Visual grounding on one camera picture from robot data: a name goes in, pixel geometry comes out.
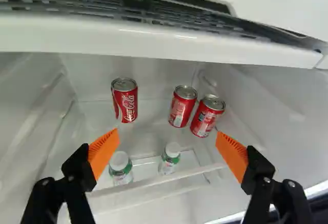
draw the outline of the white plastic wall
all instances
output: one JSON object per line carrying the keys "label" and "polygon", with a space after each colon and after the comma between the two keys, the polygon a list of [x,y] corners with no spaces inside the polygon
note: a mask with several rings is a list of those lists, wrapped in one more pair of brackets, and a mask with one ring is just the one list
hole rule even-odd
{"label": "white plastic wall", "polygon": [[54,54],[0,56],[0,216],[19,223],[73,92]]}

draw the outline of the ventilation grille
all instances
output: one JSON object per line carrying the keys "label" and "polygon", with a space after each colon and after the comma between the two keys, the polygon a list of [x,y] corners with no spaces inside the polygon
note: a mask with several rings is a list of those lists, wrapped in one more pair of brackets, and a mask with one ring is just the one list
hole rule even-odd
{"label": "ventilation grille", "polygon": [[160,0],[0,0],[0,11],[80,14],[165,27],[244,37],[269,38],[247,31],[238,19],[188,6],[171,6]]}

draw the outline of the red soda can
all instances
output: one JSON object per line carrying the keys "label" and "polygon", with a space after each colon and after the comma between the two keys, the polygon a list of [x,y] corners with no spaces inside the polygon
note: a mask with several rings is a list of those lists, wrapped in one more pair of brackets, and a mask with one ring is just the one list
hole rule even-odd
{"label": "red soda can", "polygon": [[117,78],[111,85],[116,119],[131,123],[138,116],[138,86],[130,78]]}
{"label": "red soda can", "polygon": [[226,109],[225,102],[213,94],[206,95],[200,102],[190,124],[191,132],[200,138],[205,138],[214,128],[216,119]]}
{"label": "red soda can", "polygon": [[176,128],[187,125],[196,100],[195,89],[188,86],[177,86],[173,92],[169,123]]}

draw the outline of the coca-cola logo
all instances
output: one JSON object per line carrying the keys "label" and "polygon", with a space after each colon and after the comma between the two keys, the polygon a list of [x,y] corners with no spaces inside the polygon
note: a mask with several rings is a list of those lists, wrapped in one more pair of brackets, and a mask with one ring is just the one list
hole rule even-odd
{"label": "coca-cola logo", "polygon": [[125,96],[122,94],[122,105],[126,110],[124,119],[128,121],[133,121],[135,119],[134,95]]}

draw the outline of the can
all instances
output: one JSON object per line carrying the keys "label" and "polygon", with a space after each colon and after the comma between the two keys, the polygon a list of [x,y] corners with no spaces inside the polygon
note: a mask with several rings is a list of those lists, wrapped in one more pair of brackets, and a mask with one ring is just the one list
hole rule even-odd
{"label": "can", "polygon": [[158,172],[161,175],[172,174],[180,161],[181,147],[177,142],[166,144],[158,165]]}
{"label": "can", "polygon": [[189,86],[177,86],[173,92],[169,123],[182,128],[187,125],[197,100],[197,92]]}
{"label": "can", "polygon": [[130,78],[117,78],[111,85],[116,119],[131,123],[138,117],[138,86]]}
{"label": "can", "polygon": [[206,95],[200,102],[190,124],[191,132],[200,138],[207,137],[214,128],[217,118],[225,111],[226,104],[218,96]]}
{"label": "can", "polygon": [[115,186],[121,186],[133,181],[132,162],[124,151],[115,152],[109,160],[109,174]]}

